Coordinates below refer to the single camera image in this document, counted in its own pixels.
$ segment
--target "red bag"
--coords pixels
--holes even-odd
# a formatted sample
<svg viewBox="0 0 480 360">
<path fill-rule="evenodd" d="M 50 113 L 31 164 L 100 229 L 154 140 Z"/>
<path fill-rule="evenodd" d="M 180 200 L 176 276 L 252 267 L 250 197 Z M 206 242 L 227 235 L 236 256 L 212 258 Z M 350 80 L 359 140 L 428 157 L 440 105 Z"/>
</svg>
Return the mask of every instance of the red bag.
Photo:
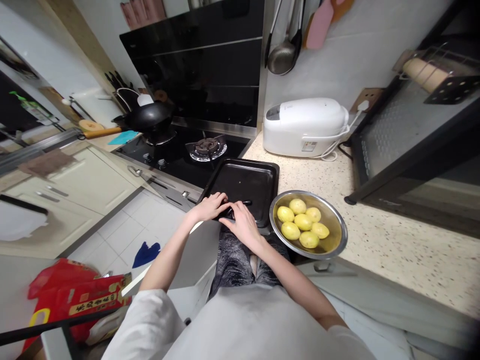
<svg viewBox="0 0 480 360">
<path fill-rule="evenodd" d="M 55 264 L 40 271 L 28 287 L 29 300 L 39 296 L 41 291 L 56 289 L 65 284 L 77 284 L 100 278 L 101 275 L 80 262 L 59 259 Z"/>
<path fill-rule="evenodd" d="M 45 324 L 106 309 L 120 308 L 132 302 L 131 296 L 122 297 L 122 289 L 132 281 L 130 273 L 91 279 L 93 271 L 91 268 L 78 262 L 67 260 L 67 264 L 65 261 L 60 260 L 51 266 L 51 268 L 54 268 L 53 270 L 51 268 L 45 269 L 46 272 L 43 270 L 30 284 L 30 290 L 38 297 L 38 303 L 31 317 L 30 326 L 37 325 L 37 316 L 40 314 L 44 316 L 41 323 Z M 64 274 L 57 274 L 58 271 L 65 269 L 65 265 L 76 266 L 75 268 L 68 267 L 68 269 L 72 270 L 70 271 L 71 277 L 69 279 Z M 45 281 L 45 278 L 41 278 L 40 275 L 45 277 L 46 274 L 49 274 L 50 277 Z M 79 279 L 84 277 L 89 278 L 89 281 L 79 282 Z M 75 341 L 79 343 L 87 340 L 90 328 L 96 322 L 97 320 L 94 320 L 73 326 L 71 333 Z M 26 350 L 35 339 L 36 337 L 32 337 L 25 340 L 23 350 Z"/>
</svg>

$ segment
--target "peeled potato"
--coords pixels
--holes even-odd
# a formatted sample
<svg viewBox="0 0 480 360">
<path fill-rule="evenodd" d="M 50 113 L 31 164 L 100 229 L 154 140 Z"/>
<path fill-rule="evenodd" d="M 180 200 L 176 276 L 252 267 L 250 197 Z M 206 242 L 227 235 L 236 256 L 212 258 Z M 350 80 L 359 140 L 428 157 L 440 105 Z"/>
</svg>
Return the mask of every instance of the peeled potato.
<svg viewBox="0 0 480 360">
<path fill-rule="evenodd" d="M 302 232 L 300 235 L 300 244 L 307 249 L 314 249 L 319 245 L 319 237 L 311 231 Z"/>
<path fill-rule="evenodd" d="M 313 223 L 318 223 L 322 218 L 322 214 L 320 214 L 320 210 L 318 210 L 316 207 L 309 207 L 305 211 L 305 215 L 307 215 Z"/>
<path fill-rule="evenodd" d="M 295 214 L 289 207 L 280 206 L 276 212 L 278 219 L 282 222 L 292 222 L 295 219 Z"/>
<path fill-rule="evenodd" d="M 300 230 L 293 222 L 287 221 L 281 225 L 280 229 L 283 236 L 290 241 L 298 240 L 300 237 Z"/>
<path fill-rule="evenodd" d="M 312 220 L 305 214 L 298 214 L 293 222 L 302 231 L 308 231 L 312 228 Z"/>
<path fill-rule="evenodd" d="M 321 222 L 314 222 L 311 226 L 311 232 L 316 234 L 320 239 L 325 239 L 330 234 L 329 228 Z"/>
<path fill-rule="evenodd" d="M 300 199 L 293 199 L 290 201 L 288 207 L 293 211 L 295 215 L 305 214 L 307 211 L 307 205 Z"/>
</svg>

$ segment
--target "stainless steel bowl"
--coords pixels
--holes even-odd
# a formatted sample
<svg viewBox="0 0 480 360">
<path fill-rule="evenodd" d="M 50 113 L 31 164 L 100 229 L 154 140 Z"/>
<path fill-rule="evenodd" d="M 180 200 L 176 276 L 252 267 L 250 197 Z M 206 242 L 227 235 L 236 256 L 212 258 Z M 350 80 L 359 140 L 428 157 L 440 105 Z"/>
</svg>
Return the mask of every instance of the stainless steel bowl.
<svg viewBox="0 0 480 360">
<path fill-rule="evenodd" d="M 293 199 L 301 199 L 307 208 L 315 207 L 320 210 L 320 222 L 329 230 L 330 234 L 316 248 L 303 247 L 300 241 L 289 241 L 281 233 L 282 222 L 277 216 L 279 207 L 288 207 Z M 279 194 L 270 205 L 270 222 L 273 230 L 283 243 L 294 252 L 315 260 L 328 260 L 338 256 L 347 246 L 347 226 L 339 212 L 325 199 L 308 191 L 290 190 Z"/>
</svg>

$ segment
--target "electrical outlet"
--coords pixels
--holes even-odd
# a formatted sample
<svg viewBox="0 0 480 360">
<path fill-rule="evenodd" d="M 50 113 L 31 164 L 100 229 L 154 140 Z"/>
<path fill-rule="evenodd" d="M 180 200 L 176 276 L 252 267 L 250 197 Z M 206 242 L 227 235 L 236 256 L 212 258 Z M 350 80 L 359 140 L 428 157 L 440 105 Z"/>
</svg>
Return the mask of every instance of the electrical outlet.
<svg viewBox="0 0 480 360">
<path fill-rule="evenodd" d="M 360 92 L 360 95 L 356 98 L 355 102 L 353 103 L 350 112 L 351 113 L 356 113 L 358 111 L 358 107 L 361 103 L 363 103 L 365 100 L 368 100 L 368 109 L 366 109 L 364 112 L 368 113 L 372 106 L 377 102 L 377 100 L 380 98 L 380 95 L 384 92 L 384 88 L 381 87 L 368 87 L 368 88 L 363 88 L 363 90 Z"/>
</svg>

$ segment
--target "white rice cooker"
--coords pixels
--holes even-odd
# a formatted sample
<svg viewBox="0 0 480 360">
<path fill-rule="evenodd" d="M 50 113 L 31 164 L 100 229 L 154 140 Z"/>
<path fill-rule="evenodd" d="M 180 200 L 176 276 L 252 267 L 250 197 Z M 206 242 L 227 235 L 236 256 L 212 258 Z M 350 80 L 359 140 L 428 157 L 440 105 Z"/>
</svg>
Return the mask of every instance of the white rice cooker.
<svg viewBox="0 0 480 360">
<path fill-rule="evenodd" d="M 347 109 L 331 98 L 283 102 L 266 112 L 263 147 L 273 154 L 327 160 L 349 132 L 348 122 Z M 336 158 L 334 153 L 329 161 Z"/>
</svg>

